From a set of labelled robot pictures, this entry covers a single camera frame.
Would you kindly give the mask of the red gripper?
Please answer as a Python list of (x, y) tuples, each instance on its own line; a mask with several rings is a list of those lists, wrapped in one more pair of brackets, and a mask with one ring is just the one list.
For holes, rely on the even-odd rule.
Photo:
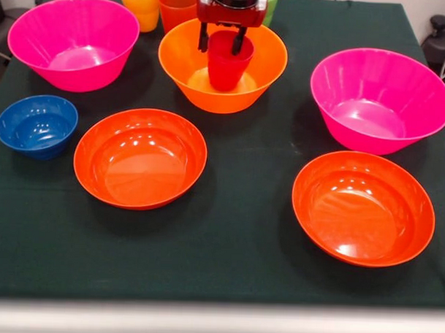
[(267, 0), (197, 0), (200, 33), (197, 49), (208, 50), (208, 23), (239, 27), (232, 41), (232, 55), (238, 56), (248, 27), (259, 27), (267, 13)]

